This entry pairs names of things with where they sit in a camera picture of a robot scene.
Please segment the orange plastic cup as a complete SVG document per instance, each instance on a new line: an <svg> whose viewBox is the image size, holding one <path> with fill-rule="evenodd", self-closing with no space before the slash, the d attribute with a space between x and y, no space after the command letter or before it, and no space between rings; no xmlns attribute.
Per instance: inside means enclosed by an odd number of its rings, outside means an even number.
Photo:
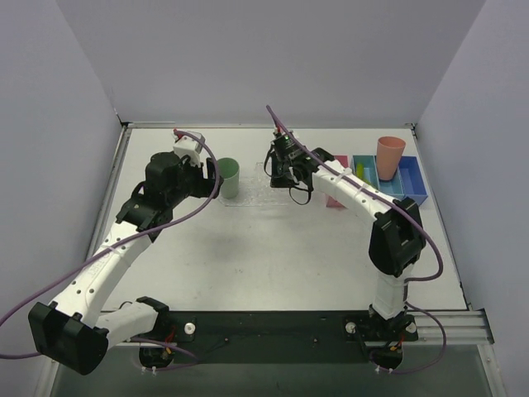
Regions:
<svg viewBox="0 0 529 397"><path fill-rule="evenodd" d="M377 142L376 167L379 179L391 180L397 171L406 142L396 136L382 136Z"/></svg>

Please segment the large clear textured tray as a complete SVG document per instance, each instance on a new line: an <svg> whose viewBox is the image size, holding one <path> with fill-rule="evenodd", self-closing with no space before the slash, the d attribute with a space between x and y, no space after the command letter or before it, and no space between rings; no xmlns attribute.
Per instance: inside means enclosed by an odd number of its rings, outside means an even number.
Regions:
<svg viewBox="0 0 529 397"><path fill-rule="evenodd" d="M225 199L222 196L219 201L227 207L272 207L283 206L291 202L286 189L273 189L266 191L255 191L251 187L252 168L244 168L240 173L239 193L233 199Z"/></svg>

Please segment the light blue organizer box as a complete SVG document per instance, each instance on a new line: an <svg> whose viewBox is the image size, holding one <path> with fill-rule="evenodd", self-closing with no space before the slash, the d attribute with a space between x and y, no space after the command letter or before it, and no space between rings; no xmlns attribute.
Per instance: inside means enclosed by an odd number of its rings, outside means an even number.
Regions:
<svg viewBox="0 0 529 397"><path fill-rule="evenodd" d="M352 169L355 172L356 166L361 163L365 169L365 179L369 179L371 186L384 194L402 200L404 198L402 181L399 170L396 171L391 180L379 179L376 156L375 155L353 155L351 160Z"/></svg>

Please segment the green plastic cup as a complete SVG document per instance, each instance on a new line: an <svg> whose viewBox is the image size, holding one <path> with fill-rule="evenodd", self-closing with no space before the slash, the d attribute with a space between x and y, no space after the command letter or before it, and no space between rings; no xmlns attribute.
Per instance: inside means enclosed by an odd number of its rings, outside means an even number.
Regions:
<svg viewBox="0 0 529 397"><path fill-rule="evenodd" d="M221 196L224 199L234 199L239 193L240 165L235 159L224 157L218 160L218 166L223 178Z"/></svg>

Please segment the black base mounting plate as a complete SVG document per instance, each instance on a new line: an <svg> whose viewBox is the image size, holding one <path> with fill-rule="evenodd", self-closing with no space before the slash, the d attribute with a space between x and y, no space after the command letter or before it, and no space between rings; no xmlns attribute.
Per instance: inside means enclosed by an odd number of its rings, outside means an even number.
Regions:
<svg viewBox="0 0 529 397"><path fill-rule="evenodd" d="M375 349L401 358L418 339L409 313L384 320L353 311L169 311L143 337L141 364L356 364Z"/></svg>

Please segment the aluminium rail frame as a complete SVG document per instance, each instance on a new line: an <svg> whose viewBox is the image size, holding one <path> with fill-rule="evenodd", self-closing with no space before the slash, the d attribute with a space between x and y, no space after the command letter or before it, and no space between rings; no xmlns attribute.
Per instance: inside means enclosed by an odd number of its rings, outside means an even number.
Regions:
<svg viewBox="0 0 529 397"><path fill-rule="evenodd" d="M418 311L412 311L414 316L418 341L424 345L440 345L442 332L438 323L430 316ZM431 311L442 325L448 345L492 345L494 336L484 309L480 310L447 310Z"/></svg>

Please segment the dark blue organizer box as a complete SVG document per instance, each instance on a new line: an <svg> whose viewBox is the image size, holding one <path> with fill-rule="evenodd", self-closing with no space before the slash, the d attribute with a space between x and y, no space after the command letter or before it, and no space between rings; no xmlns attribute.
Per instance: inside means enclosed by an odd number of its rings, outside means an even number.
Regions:
<svg viewBox="0 0 529 397"><path fill-rule="evenodd" d="M413 199L418 206L421 206L427 200L428 193L417 157L403 156L399 161L398 169L404 196Z"/></svg>

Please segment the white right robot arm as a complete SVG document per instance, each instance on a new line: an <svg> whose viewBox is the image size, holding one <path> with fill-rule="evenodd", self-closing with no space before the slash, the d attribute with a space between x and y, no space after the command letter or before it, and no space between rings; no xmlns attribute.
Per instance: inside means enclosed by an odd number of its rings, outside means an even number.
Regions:
<svg viewBox="0 0 529 397"><path fill-rule="evenodd" d="M417 204L395 199L358 178L327 151L302 150L291 137L275 131L264 162L272 188L317 191L336 200L371 226L368 255L378 271L372 309L383 319L404 311L406 279L420 258L426 238Z"/></svg>

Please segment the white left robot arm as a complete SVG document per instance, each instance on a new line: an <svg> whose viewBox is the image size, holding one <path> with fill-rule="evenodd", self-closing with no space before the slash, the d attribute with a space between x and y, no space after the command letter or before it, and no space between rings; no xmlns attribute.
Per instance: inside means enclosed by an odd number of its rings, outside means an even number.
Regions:
<svg viewBox="0 0 529 397"><path fill-rule="evenodd" d="M87 375L116 344L138 334L160 340L169 332L167 306L140 298L125 309L102 314L103 305L133 262L173 220L174 208L192 197L212 200L222 178L217 160L160 152L145 178L122 205L102 245L70 284L48 304L28 313L36 350Z"/></svg>

